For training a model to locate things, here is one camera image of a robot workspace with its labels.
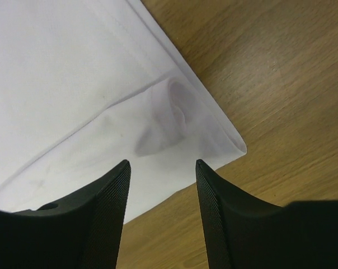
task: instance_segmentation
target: wood grain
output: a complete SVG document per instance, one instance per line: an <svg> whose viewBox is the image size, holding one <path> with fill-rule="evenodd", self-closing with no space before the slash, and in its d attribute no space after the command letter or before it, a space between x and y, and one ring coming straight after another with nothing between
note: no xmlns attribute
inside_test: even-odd
<svg viewBox="0 0 338 269"><path fill-rule="evenodd" d="M338 0L143 0L247 143L268 202L338 199ZM119 269L208 268L196 186L124 226Z"/></svg>

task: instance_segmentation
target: fabric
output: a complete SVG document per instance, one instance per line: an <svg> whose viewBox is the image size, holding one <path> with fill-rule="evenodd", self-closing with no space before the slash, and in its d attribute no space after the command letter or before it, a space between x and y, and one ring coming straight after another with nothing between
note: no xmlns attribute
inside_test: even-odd
<svg viewBox="0 0 338 269"><path fill-rule="evenodd" d="M132 165L125 222L245 143L139 0L0 1L0 209Z"/></svg>

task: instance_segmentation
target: white towel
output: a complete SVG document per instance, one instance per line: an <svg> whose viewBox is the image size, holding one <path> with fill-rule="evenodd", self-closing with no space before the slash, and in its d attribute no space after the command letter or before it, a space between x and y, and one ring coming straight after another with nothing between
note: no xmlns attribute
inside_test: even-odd
<svg viewBox="0 0 338 269"><path fill-rule="evenodd" d="M0 209L132 165L125 222L246 146L139 0L0 1Z"/></svg>

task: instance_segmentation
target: wooden surface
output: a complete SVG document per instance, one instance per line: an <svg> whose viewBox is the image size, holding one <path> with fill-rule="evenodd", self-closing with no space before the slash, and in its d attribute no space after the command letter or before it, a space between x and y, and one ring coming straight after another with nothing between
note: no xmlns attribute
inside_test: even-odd
<svg viewBox="0 0 338 269"><path fill-rule="evenodd" d="M338 0L143 0L244 140L268 202L338 198ZM196 186L124 226L119 269L204 269Z"/></svg>

